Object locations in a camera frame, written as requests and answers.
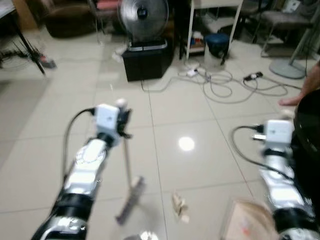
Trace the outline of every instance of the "black cable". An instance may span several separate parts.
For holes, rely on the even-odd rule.
[[[256,130],[257,127],[256,126],[237,126],[235,127],[234,129],[232,129],[231,133],[230,133],[230,142],[231,142],[231,145],[233,147],[233,149],[236,151],[236,153],[242,157],[244,160],[246,160],[247,162],[251,163],[251,164],[254,164],[254,165],[257,165],[257,166],[260,166],[260,167],[263,167],[267,170],[270,170],[270,171],[273,171],[273,172],[276,172],[277,174],[280,174],[281,176],[283,176],[284,178],[286,178],[287,180],[291,180],[293,181],[294,179],[292,177],[289,177],[288,175],[286,175],[284,172],[282,171],[279,171],[278,169],[275,169],[271,166],[268,166],[268,165],[265,165],[263,163],[260,163],[260,162],[257,162],[257,161],[254,161],[254,160],[251,160],[250,158],[248,158],[247,156],[245,156],[241,151],[240,149],[238,148],[237,144],[236,144],[236,141],[235,141],[235,133],[236,131],[238,131],[239,129],[251,129],[251,130]]]
[[[66,180],[66,176],[67,176],[67,160],[68,160],[68,142],[69,142],[69,135],[70,135],[70,130],[72,125],[74,124],[74,121],[83,113],[91,113],[92,115],[94,115],[94,108],[86,108],[80,112],[78,112],[72,119],[71,121],[68,123],[68,126],[65,130],[64,136],[63,136],[63,146],[62,146],[62,180],[63,183]]]

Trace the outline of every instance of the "person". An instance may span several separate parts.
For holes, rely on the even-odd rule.
[[[280,106],[296,106],[305,95],[318,88],[320,88],[320,60],[312,67],[310,73],[307,75],[299,95],[281,99],[278,103]]]

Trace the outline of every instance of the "cardboard box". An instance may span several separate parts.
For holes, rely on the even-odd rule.
[[[252,200],[231,201],[221,229],[221,240],[277,240],[271,212]]]

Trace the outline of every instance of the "table leg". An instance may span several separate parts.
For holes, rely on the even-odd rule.
[[[239,18],[239,14],[240,14],[240,10],[241,10],[241,6],[242,6],[242,2],[239,4],[237,10],[236,10],[236,14],[234,17],[234,22],[233,22],[233,26],[232,26],[232,30],[231,30],[231,34],[230,34],[230,39],[229,39],[229,49],[231,46],[231,42],[234,38],[234,34],[235,34],[235,30],[236,30],[236,26],[237,26],[237,22],[238,22],[238,18]]]
[[[191,4],[191,13],[190,13],[190,22],[189,22],[189,33],[188,33],[188,45],[186,48],[186,59],[189,59],[190,54],[190,43],[191,43],[191,36],[192,36],[192,25],[194,23],[194,14],[195,14],[195,6]]]
[[[39,60],[34,56],[34,53],[29,45],[29,43],[27,42],[27,40],[25,39],[24,35],[22,34],[18,24],[16,23],[16,20],[14,19],[14,17],[10,14],[10,19],[12,22],[12,25],[14,27],[14,30],[16,31],[16,33],[19,35],[21,41],[23,42],[25,48],[27,49],[28,53],[30,54],[30,58],[31,60],[38,66],[39,70],[41,71],[41,73],[43,75],[46,75],[46,72],[44,70],[44,68],[41,66]]]

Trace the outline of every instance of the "plug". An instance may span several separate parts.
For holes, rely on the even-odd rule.
[[[245,77],[243,78],[243,80],[245,80],[245,81],[251,81],[251,80],[255,80],[255,79],[257,79],[257,78],[261,78],[262,76],[263,76],[263,73],[260,72],[260,71],[258,71],[258,72],[256,72],[256,73],[251,73],[251,74],[249,74],[248,76],[245,76]]]
[[[198,70],[197,69],[192,69],[192,70],[189,70],[186,75],[189,77],[189,78],[193,78],[194,76],[198,75]]]
[[[252,136],[252,139],[257,141],[265,141],[266,138],[267,138],[266,135],[262,135],[262,134],[254,134]]]
[[[264,124],[257,124],[254,126],[254,130],[256,130],[256,132],[259,134],[263,134],[265,132],[265,125]]]

